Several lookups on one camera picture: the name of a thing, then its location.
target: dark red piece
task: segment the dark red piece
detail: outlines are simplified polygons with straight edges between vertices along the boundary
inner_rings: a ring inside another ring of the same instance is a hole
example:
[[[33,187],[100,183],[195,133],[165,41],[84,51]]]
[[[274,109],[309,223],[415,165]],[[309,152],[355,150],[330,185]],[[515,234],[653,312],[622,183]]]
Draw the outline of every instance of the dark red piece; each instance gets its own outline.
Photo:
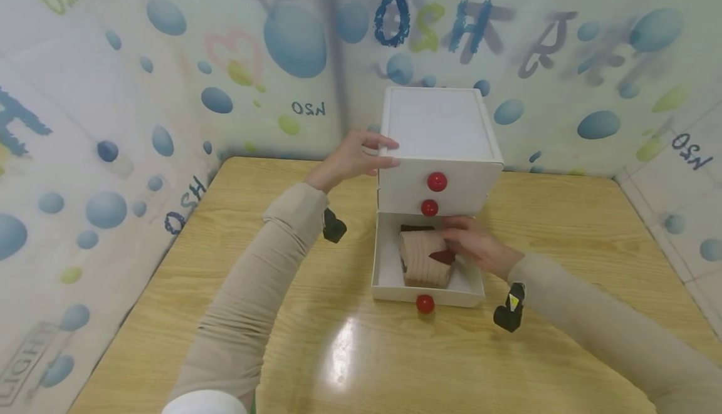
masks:
[[[402,232],[410,232],[411,230],[434,230],[434,226],[414,226],[410,224],[402,224]]]
[[[429,295],[419,295],[416,299],[416,309],[422,314],[433,313],[434,306],[434,299]]]
[[[439,205],[435,200],[426,200],[421,204],[421,213],[427,217],[432,217],[439,213]]]
[[[440,192],[444,190],[447,183],[448,181],[446,180],[446,176],[442,172],[432,173],[426,180],[426,185],[429,186],[429,189],[431,189],[432,192]]]
[[[437,251],[429,254],[429,257],[434,259],[434,261],[439,261],[442,264],[446,264],[447,266],[450,266],[453,261],[456,260],[456,254],[451,251],[450,249],[444,249],[443,251]]]

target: red ball handle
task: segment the red ball handle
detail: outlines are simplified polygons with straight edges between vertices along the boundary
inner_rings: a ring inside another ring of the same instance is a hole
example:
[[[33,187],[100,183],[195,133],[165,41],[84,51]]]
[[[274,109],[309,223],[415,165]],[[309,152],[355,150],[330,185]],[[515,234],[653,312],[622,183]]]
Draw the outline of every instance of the red ball handle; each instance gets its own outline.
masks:
[[[429,175],[426,180],[426,185],[429,186],[432,192],[440,192],[446,188],[448,181],[446,176],[442,172],[434,172]]]
[[[439,205],[435,200],[426,200],[421,204],[421,213],[427,217],[432,217],[439,213]]]
[[[435,308],[434,299],[431,295],[419,295],[416,299],[416,309],[422,314],[431,314]]]

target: wooden table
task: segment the wooden table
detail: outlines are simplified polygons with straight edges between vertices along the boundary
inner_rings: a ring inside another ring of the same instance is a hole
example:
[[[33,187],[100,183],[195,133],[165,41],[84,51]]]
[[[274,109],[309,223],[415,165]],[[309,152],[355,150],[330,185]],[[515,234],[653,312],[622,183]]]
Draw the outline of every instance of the wooden table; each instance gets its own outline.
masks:
[[[313,162],[229,159],[168,252],[72,414],[160,413],[196,323],[261,228],[266,206]],[[492,321],[507,293],[484,276],[476,309],[374,301],[374,178],[343,183],[332,209],[348,225],[303,263],[266,352],[262,413],[652,413],[621,376],[525,311],[509,334]],[[552,256],[722,363],[722,344],[617,184],[504,173],[481,220],[513,246]]]

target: long sleeve shirt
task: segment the long sleeve shirt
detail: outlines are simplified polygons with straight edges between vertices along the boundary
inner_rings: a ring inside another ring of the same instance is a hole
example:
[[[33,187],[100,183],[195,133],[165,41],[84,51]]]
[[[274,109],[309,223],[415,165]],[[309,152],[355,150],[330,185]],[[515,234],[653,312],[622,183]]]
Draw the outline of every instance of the long sleeve shirt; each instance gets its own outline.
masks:
[[[163,414],[251,409],[271,328],[327,205],[323,192],[296,184],[269,206],[201,318]],[[630,306],[538,254],[517,263],[507,282],[522,282],[528,308],[644,391],[660,414],[722,413],[722,370]]]

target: hand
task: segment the hand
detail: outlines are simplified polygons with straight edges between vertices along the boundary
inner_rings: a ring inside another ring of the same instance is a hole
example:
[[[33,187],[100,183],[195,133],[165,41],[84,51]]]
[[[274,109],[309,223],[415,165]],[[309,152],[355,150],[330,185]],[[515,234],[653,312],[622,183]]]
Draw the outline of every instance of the hand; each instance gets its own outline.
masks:
[[[524,257],[524,253],[508,247],[478,221],[469,217],[443,219],[441,237],[446,239],[449,249],[464,256],[467,263],[504,281],[509,277],[511,269]]]
[[[364,147],[394,149],[398,148],[399,144],[375,132],[352,130],[336,151],[309,173],[306,184],[328,193],[343,180],[359,175],[376,176],[377,168],[399,166],[398,158],[371,156],[363,151]]]

